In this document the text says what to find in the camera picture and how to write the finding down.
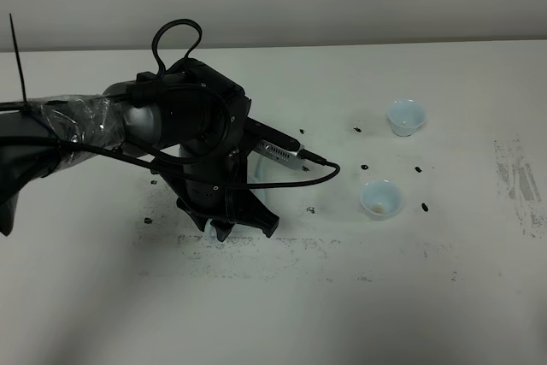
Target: white table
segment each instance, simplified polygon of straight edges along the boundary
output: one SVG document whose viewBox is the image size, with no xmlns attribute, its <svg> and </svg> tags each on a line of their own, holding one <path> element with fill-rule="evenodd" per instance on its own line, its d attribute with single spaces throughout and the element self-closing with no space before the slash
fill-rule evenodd
<svg viewBox="0 0 547 365">
<path fill-rule="evenodd" d="M 342 173 L 268 191 L 274 236 L 239 231 L 224 244 L 203 238 L 143 169 L 95 158 L 32 182 L 0 240 L 0 363 L 547 361 L 546 42 L 194 56 L 245 88 L 254 118 Z M 31 97 L 101 93 L 156 70 L 147 50 L 22 61 Z M 0 55 L 0 78 L 2 99 L 17 98 L 13 55 Z M 386 123 L 396 97 L 426 106 L 410 138 Z M 268 161 L 266 175 L 328 171 L 311 168 Z M 404 193 L 388 221 L 358 203 L 373 179 Z"/>
</svg>

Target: plastic cup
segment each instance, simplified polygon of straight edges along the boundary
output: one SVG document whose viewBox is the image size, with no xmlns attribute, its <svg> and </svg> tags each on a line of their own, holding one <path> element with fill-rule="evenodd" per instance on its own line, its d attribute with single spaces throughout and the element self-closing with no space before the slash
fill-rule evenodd
<svg viewBox="0 0 547 365">
<path fill-rule="evenodd" d="M 426 121 L 426 110 L 414 100 L 396 100 L 387 110 L 391 130 L 400 137 L 414 134 Z"/>
<path fill-rule="evenodd" d="M 388 180 L 369 181 L 359 196 L 362 207 L 373 220 L 394 216 L 403 206 L 403 194 Z"/>
</svg>

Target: black strap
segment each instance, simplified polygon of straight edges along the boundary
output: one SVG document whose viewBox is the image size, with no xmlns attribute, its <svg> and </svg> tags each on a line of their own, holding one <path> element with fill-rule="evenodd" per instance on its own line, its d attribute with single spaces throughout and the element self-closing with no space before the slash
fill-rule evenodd
<svg viewBox="0 0 547 365">
<path fill-rule="evenodd" d="M 203 35 L 202 28 L 195 21 L 191 21 L 190 19 L 178 19 L 176 21 L 170 21 L 169 23 L 163 25 L 163 27 L 156 33 L 156 35 L 152 39 L 152 54 L 154 55 L 154 58 L 156 59 L 157 66 L 158 66 L 157 75 L 156 75 L 158 79 L 162 78 L 165 75 L 165 72 L 167 69 L 165 68 L 165 63 L 163 63 L 163 60 L 160 58 L 160 56 L 157 53 L 157 45 L 160 43 L 160 38 L 162 38 L 163 34 L 167 30 L 175 26 L 190 26 L 196 29 L 196 32 L 197 32 L 196 43 L 194 43 L 192 47 L 188 49 L 183 59 L 183 67 L 187 74 L 191 75 L 191 73 L 188 71 L 186 67 L 186 61 L 188 60 L 188 56 L 194 49 L 197 48 L 197 45 L 200 44 L 200 42 L 202 41 L 202 35 Z"/>
</svg>

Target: black cable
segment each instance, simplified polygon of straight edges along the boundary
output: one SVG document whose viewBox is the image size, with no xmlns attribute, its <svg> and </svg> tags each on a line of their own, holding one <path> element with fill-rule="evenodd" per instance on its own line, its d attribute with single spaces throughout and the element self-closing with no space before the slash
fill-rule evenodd
<svg viewBox="0 0 547 365">
<path fill-rule="evenodd" d="M 0 103 L 0 111 L 20 111 L 24 108 L 24 104 L 19 102 Z"/>
<path fill-rule="evenodd" d="M 221 134 L 221 137 L 219 138 L 219 141 L 213 146 L 213 148 L 211 148 L 211 151 L 204 156 L 183 158 L 183 157 L 177 157 L 177 156 L 170 156 L 169 154 L 166 154 L 158 149 L 155 149 L 150 144 L 134 136 L 126 136 L 126 141 L 128 143 L 135 145 L 136 147 L 138 147 L 145 153 L 150 154 L 154 157 L 159 158 L 160 160 L 164 162 L 168 162 L 171 164 L 198 164 L 200 162 L 206 162 L 208 160 L 211 160 L 219 156 L 220 151 L 224 150 L 223 144 L 226 142 L 226 139 L 228 138 L 228 135 L 230 134 L 230 127 L 232 125 L 232 115 L 230 113 L 230 108 L 228 107 L 224 99 L 218 93 L 212 91 L 207 86 L 188 84 L 188 85 L 175 85 L 175 86 L 167 87 L 167 90 L 178 90 L 178 89 L 181 89 L 182 91 L 187 91 L 189 89 L 202 91 L 205 94 L 212 97 L 213 100 L 215 100 L 221 106 L 222 117 L 224 117 L 224 127 L 222 128 L 222 134 Z"/>
<path fill-rule="evenodd" d="M 185 73 L 191 74 L 191 72 L 188 71 L 188 67 L 186 66 L 186 61 L 188 60 L 188 56 L 190 55 L 190 53 L 194 49 L 196 49 L 197 45 L 200 44 L 200 42 L 202 41 L 202 35 L 203 35 L 202 28 L 195 21 L 191 21 L 190 19 L 177 19 L 176 21 L 170 21 L 169 23 L 166 23 L 165 25 L 163 25 L 162 28 L 158 30 L 158 32 L 152 39 L 152 54 L 154 55 L 154 58 L 156 59 L 156 62 L 157 62 L 158 70 L 157 70 L 156 77 L 158 79 L 162 78 L 165 75 L 165 72 L 167 70 L 165 69 L 165 63 L 163 63 L 163 60 L 160 58 L 160 56 L 157 53 L 157 46 L 160 43 L 160 38 L 162 38 L 163 34 L 170 28 L 175 26 L 181 26 L 181 25 L 190 26 L 194 28 L 197 32 L 196 43 L 194 43 L 192 47 L 188 49 L 182 61 Z"/>
<path fill-rule="evenodd" d="M 127 162 L 129 164 L 132 164 L 134 166 L 138 166 L 141 168 L 148 168 L 149 170 L 155 171 L 157 173 L 169 174 L 174 177 L 178 177 L 178 178 L 190 180 L 190 181 L 196 181 L 198 183 L 217 185 L 219 187 L 239 189 L 239 190 L 259 189 L 259 188 L 269 189 L 269 188 L 306 187 L 309 185 L 324 183 L 325 181 L 328 181 L 334 178 L 340 172 L 340 166 L 338 164 L 335 164 L 333 162 L 323 161 L 324 159 L 322 159 L 322 157 L 316 156 L 315 158 L 311 158 L 310 161 L 316 162 L 323 166 L 334 168 L 334 171 L 332 171 L 332 173 L 326 175 L 325 177 L 321 177 L 319 179 L 295 181 L 291 183 L 288 183 L 288 182 L 287 183 L 259 183 L 259 184 L 226 183 L 226 182 L 212 181 L 212 180 L 206 180 L 206 179 L 199 179 L 198 177 L 192 174 L 181 173 L 179 171 L 172 170 L 169 167 L 164 167 L 159 164 L 153 164 L 150 162 L 146 162 L 144 160 L 139 160 L 138 158 L 133 158 L 130 156 L 126 156 L 124 154 L 116 153 L 116 152 L 113 152 L 112 150 L 107 150 L 102 147 L 96 147 L 94 145 L 89 145 L 84 143 L 73 143 L 72 141 L 67 141 L 67 140 L 56 140 L 54 138 L 47 138 L 47 137 L 0 137 L 0 146 L 3 146 L 3 145 L 37 145 L 37 146 L 43 146 L 43 147 L 58 147 L 58 148 L 69 150 L 69 151 L 87 151 L 89 153 L 97 154 L 99 156 L 105 156 L 105 157 L 113 158 L 115 160 L 119 160 L 121 162 Z"/>
</svg>

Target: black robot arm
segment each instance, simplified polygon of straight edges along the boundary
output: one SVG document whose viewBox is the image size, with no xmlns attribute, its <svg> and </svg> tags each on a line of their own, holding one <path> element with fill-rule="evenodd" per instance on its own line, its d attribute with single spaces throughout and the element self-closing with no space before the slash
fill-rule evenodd
<svg viewBox="0 0 547 365">
<path fill-rule="evenodd" d="M 7 112 L 0 114 L 1 233 L 11 232 L 17 195 L 27 182 L 97 154 L 160 174 L 200 230 L 212 220 L 220 241 L 236 223 L 257 227 L 267 237 L 274 233 L 279 217 L 251 187 L 319 184 L 339 172 L 338 165 L 306 151 L 295 138 L 249 118 L 244 89 L 226 76 L 188 53 L 170 69 L 157 52 L 155 57 L 158 74 L 138 74 L 102 96 L 0 103 L 0 111 Z M 176 144 L 180 156 L 162 152 Z M 334 171 L 317 180 L 249 185 L 247 156 L 253 150 L 290 168 L 309 159 Z M 138 159 L 144 154 L 155 160 Z"/>
</svg>

